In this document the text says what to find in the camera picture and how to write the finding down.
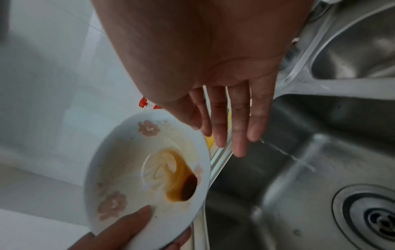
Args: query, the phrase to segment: dirty bowl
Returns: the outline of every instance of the dirty bowl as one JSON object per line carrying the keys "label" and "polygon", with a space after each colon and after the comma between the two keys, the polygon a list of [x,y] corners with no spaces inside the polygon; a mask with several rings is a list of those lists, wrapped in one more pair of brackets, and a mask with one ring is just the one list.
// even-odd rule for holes
{"label": "dirty bowl", "polygon": [[211,165],[200,131],[165,110],[126,119],[94,154],[84,183],[94,234],[151,205],[152,218],[126,249],[160,249],[190,226],[203,206]]}

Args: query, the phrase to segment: sink basin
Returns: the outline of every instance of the sink basin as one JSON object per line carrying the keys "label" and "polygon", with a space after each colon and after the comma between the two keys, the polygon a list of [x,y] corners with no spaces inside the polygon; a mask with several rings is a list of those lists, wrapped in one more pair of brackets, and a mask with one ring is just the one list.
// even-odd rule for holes
{"label": "sink basin", "polygon": [[340,31],[318,53],[311,72],[318,79],[395,77],[395,8]]}
{"label": "sink basin", "polygon": [[210,249],[395,249],[394,110],[393,100],[276,98],[262,141],[209,190]]}

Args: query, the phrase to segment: water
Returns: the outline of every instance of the water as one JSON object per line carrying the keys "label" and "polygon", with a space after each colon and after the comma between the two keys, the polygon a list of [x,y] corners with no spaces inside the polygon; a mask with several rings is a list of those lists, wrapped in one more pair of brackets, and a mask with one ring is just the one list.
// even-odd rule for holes
{"label": "water", "polygon": [[303,161],[303,160],[301,160],[301,159],[295,157],[295,156],[292,155],[292,154],[289,154],[289,153],[285,152],[284,150],[282,150],[281,148],[277,147],[277,146],[274,145],[273,143],[269,143],[269,142],[267,142],[267,141],[264,141],[263,139],[261,139],[260,141],[263,142],[264,144],[268,145],[268,146],[271,147],[272,149],[274,149],[274,150],[276,150],[276,151],[282,153],[283,155],[286,155],[286,156],[290,157],[292,160],[294,160],[295,162],[299,163],[300,165],[307,167],[307,168],[308,168],[309,170],[311,170],[312,172],[315,172],[315,171],[316,171],[316,168],[313,167],[312,165],[310,165],[310,164],[308,164],[307,162],[305,162],[305,161]]}

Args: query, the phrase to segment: sink drain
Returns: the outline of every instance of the sink drain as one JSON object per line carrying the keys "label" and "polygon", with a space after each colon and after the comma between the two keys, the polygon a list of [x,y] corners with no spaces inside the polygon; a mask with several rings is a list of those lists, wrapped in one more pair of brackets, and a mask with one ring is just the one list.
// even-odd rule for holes
{"label": "sink drain", "polygon": [[395,192],[355,185],[340,190],[332,211],[344,235],[362,250],[395,249]]}

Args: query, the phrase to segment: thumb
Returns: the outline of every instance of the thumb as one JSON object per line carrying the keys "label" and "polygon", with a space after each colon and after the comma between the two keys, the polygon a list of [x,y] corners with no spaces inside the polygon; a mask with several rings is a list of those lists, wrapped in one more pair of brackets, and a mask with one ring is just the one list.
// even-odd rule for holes
{"label": "thumb", "polygon": [[145,206],[137,212],[124,216],[101,232],[92,242],[91,249],[117,250],[126,245],[139,233],[151,218],[151,206]]}
{"label": "thumb", "polygon": [[202,115],[189,94],[175,101],[161,102],[158,105],[194,129],[198,130],[202,127]]}

